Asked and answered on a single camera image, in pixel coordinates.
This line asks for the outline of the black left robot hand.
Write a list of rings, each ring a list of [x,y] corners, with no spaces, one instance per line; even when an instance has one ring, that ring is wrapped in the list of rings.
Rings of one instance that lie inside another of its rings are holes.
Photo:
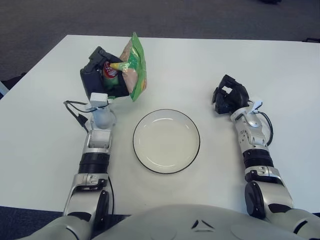
[[[80,70],[80,77],[88,98],[91,93],[107,94],[110,98],[129,95],[123,73],[111,64],[122,60],[98,46],[89,56],[88,64]]]

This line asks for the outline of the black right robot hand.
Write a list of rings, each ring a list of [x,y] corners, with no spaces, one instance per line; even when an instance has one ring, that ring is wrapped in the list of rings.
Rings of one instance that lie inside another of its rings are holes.
[[[249,94],[246,88],[229,75],[224,75],[213,92],[212,103],[218,114],[232,114],[248,107]]]

